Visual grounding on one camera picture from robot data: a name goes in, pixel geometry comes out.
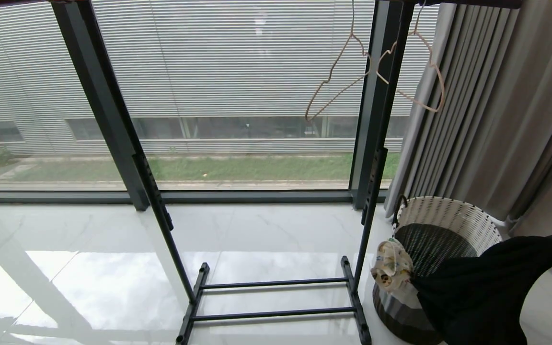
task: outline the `marble floor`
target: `marble floor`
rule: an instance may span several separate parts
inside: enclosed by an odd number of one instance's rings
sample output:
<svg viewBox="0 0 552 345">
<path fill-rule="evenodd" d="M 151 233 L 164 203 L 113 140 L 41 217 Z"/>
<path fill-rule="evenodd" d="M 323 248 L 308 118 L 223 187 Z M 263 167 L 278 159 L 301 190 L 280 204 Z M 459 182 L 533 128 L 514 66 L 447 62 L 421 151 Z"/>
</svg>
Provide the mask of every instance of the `marble floor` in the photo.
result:
<svg viewBox="0 0 552 345">
<path fill-rule="evenodd" d="M 350 205 L 169 206 L 192 282 L 341 276 L 355 264 L 360 213 Z M 369 266 L 391 232 L 379 207 L 359 288 L 375 344 L 403 344 L 372 305 Z M 346 288 L 206 294 L 200 314 L 349 306 Z M 173 345 L 187 299 L 152 212 L 131 206 L 0 205 L 0 344 Z M 552 273 L 537 282 L 521 323 L 552 345 Z M 194 345 L 359 344 L 351 318 L 200 323 Z"/>
</svg>

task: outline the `laundry basket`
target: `laundry basket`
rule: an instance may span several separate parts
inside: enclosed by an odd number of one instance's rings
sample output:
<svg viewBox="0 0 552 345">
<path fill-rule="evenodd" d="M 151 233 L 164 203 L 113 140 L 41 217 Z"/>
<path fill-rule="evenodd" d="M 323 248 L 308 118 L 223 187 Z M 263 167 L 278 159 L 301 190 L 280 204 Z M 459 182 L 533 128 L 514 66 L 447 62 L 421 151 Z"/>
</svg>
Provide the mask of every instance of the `laundry basket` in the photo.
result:
<svg viewBox="0 0 552 345">
<path fill-rule="evenodd" d="M 480 208 L 461 201 L 423 196 L 401 196 L 393 217 L 394 237 L 412 259 L 413 277 L 430 275 L 444 260 L 477 257 L 502 238 Z M 374 306 L 386 327 L 400 339 L 414 345 L 436 345 L 442 337 L 429 323 L 408 284 L 403 298 L 396 299 L 375 284 Z"/>
</svg>

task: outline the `white metal wall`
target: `white metal wall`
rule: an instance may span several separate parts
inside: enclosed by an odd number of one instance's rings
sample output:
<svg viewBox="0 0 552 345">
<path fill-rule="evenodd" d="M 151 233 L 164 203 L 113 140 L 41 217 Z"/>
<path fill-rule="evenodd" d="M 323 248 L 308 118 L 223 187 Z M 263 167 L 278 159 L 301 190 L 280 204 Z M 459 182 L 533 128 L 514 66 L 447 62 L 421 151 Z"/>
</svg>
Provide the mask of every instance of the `white metal wall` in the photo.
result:
<svg viewBox="0 0 552 345">
<path fill-rule="evenodd" d="M 132 116 L 303 116 L 348 34 L 349 0 L 94 0 L 110 59 Z M 374 1 L 356 2 L 356 32 L 368 42 Z M 423 11 L 432 39 L 437 7 Z M 427 59 L 418 40 L 406 47 L 400 86 L 414 93 Z M 322 104 L 361 74 L 351 46 Z M 322 116 L 357 116 L 361 83 Z M 396 99 L 393 114 L 408 115 Z M 105 143 L 76 141 L 66 118 L 92 116 L 50 4 L 0 8 L 0 120 L 13 120 L 24 142 L 15 153 L 107 153 Z M 401 140 L 388 140 L 397 150 Z M 354 139 L 144 140 L 145 150 L 224 152 L 348 151 Z"/>
</svg>

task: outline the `clothes rack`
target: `clothes rack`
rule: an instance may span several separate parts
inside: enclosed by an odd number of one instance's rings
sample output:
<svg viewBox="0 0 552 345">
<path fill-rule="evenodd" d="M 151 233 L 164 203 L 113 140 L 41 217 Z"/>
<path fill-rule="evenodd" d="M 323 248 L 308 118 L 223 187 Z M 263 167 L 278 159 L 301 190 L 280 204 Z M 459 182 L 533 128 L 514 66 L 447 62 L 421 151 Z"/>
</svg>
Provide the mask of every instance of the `clothes rack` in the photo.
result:
<svg viewBox="0 0 552 345">
<path fill-rule="evenodd" d="M 469 4 L 484 4 L 483 2 L 492 1 L 492 5 L 496 0 L 447 0 L 447 2 L 455 3 L 469 3 Z M 506 0 L 506 2 L 520 2 L 521 0 Z M 269 318 L 269 317 L 283 317 L 283 316 L 306 316 L 317 314 L 344 314 L 343 317 L 355 318 L 357 323 L 357 330 L 359 331 L 359 339 L 362 345 L 371 345 L 372 338 L 370 336 L 370 329 L 366 321 L 366 317 L 363 313 L 363 307 L 361 300 L 359 299 L 359 282 L 361 280 L 361 271 L 363 269 L 364 257 L 366 249 L 368 248 L 368 240 L 370 238 L 370 232 L 372 229 L 372 219 L 374 218 L 374 212 L 376 210 L 376 203 L 379 196 L 380 182 L 382 179 L 383 169 L 385 168 L 385 161 L 387 156 L 387 148 L 385 147 L 385 138 L 387 127 L 389 125 L 389 114 L 393 105 L 394 96 L 396 94 L 397 79 L 399 77 L 400 68 L 402 65 L 403 51 L 406 45 L 408 30 L 410 29 L 410 23 L 412 21 L 414 5 L 418 3 L 418 0 L 399 0 L 392 1 L 389 6 L 389 13 L 387 15 L 386 28 L 397 30 L 397 45 L 393 54 L 388 55 L 381 62 L 380 72 L 383 76 L 389 76 L 389 84 L 385 86 L 386 93 L 384 103 L 382 106 L 382 116 L 379 125 L 379 135 L 376 142 L 376 149 L 374 152 L 374 160 L 372 162 L 372 170 L 370 171 L 370 183 L 368 184 L 368 197 L 364 203 L 364 207 L 361 213 L 361 223 L 363 225 L 363 232 L 361 235 L 361 242 L 359 243 L 359 254 L 357 256 L 357 262 L 355 266 L 355 273 L 353 274 L 350 260 L 348 257 L 343 256 L 340 260 L 342 266 L 343 277 L 335 278 L 323 278 L 323 279 L 304 279 L 304 280 L 278 280 L 267 282 L 243 282 L 233 284 L 206 284 L 206 279 L 210 273 L 210 266 L 204 262 L 199 268 L 199 275 L 194 286 L 191 286 L 191 282 L 188 279 L 184 265 L 178 253 L 178 249 L 171 235 L 173 230 L 172 220 L 167 213 L 167 209 L 163 200 L 159 188 L 153 177 L 149 163 L 144 153 L 138 153 L 133 156 L 136 168 L 144 185 L 147 197 L 149 198 L 151 207 L 155 212 L 155 217 L 161 229 L 163 238 L 167 244 L 167 248 L 170 251 L 175 267 L 184 286 L 184 290 L 189 299 L 189 305 L 186 310 L 182 321 L 182 327 L 176 338 L 177 345 L 187 345 L 191 337 L 191 331 L 195 322 L 201 321 L 223 321 L 233 319 L 255 319 L 255 318 Z M 197 309 L 199 303 L 206 290 L 215 289 L 232 289 L 232 288 L 256 288 L 256 287 L 273 287 L 273 286 L 293 286 L 293 285 L 305 285 L 305 284 L 334 284 L 344 283 L 348 290 L 348 296 L 350 298 L 350 307 L 339 308 L 320 308 L 310 310 L 281 310 L 274 312 L 249 312 L 242 314 L 221 314 L 221 315 L 197 315 Z"/>
</svg>

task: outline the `grass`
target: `grass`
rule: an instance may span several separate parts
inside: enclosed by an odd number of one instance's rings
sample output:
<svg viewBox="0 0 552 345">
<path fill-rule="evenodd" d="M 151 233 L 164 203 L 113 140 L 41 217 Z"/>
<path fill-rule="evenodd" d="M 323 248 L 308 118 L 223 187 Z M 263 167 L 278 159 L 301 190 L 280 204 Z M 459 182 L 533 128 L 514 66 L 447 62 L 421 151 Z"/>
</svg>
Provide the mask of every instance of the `grass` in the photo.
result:
<svg viewBox="0 0 552 345">
<path fill-rule="evenodd" d="M 348 180 L 352 155 L 324 157 L 149 158 L 158 181 L 270 181 Z M 387 156 L 383 179 L 392 179 L 398 153 Z M 19 172 L 11 181 L 120 181 L 113 161 L 49 161 Z"/>
</svg>

